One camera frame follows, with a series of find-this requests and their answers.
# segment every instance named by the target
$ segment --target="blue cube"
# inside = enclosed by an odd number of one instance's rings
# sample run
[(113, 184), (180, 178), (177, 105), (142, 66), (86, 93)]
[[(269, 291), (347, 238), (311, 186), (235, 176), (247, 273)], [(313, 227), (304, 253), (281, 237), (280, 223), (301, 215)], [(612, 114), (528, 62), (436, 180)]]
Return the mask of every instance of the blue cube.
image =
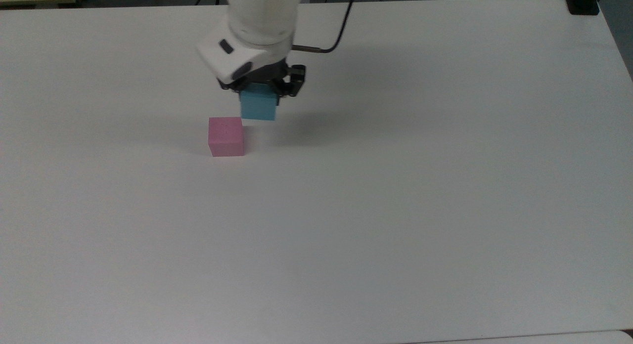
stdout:
[(239, 93), (242, 119), (274, 121), (278, 96), (269, 85), (250, 83)]

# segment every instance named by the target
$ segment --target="white tabletop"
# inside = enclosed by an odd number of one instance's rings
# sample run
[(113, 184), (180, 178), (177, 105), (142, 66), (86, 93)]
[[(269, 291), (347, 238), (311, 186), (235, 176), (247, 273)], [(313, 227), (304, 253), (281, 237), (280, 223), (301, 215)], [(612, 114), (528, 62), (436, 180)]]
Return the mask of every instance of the white tabletop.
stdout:
[[(301, 6), (327, 47), (344, 4)], [(633, 84), (564, 0), (357, 4), (245, 157), (224, 7), (0, 11), (3, 343), (633, 328)]]
[(633, 339), (622, 331), (536, 335), (497, 339), (464, 340), (459, 344), (633, 344)]

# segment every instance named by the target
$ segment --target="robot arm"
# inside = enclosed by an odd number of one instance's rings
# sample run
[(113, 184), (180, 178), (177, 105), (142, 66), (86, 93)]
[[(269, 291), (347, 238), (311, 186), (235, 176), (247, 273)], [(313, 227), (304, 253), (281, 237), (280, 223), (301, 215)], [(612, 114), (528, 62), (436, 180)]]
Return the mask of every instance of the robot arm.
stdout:
[(305, 66), (288, 67), (301, 0), (228, 0), (228, 13), (197, 50), (224, 89), (270, 85), (278, 96), (296, 96)]

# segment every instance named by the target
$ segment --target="foam block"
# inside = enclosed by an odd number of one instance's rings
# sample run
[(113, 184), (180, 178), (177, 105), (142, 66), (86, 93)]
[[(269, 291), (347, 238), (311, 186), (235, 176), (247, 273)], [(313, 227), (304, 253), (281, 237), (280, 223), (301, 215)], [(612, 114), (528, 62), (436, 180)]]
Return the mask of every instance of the foam block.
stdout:
[(277, 95), (269, 85), (250, 83), (239, 93), (242, 118), (274, 121)]
[(240, 117), (209, 118), (209, 148), (214, 157), (244, 156), (244, 127)]

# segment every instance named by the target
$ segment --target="cube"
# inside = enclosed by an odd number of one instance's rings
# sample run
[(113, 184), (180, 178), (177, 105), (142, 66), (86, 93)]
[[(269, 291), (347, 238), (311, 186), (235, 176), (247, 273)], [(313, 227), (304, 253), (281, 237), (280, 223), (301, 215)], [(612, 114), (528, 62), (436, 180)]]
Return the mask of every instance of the cube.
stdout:
[(239, 93), (243, 119), (274, 121), (278, 96), (269, 85), (250, 83)]
[(242, 119), (209, 118), (209, 148), (213, 157), (244, 156)]

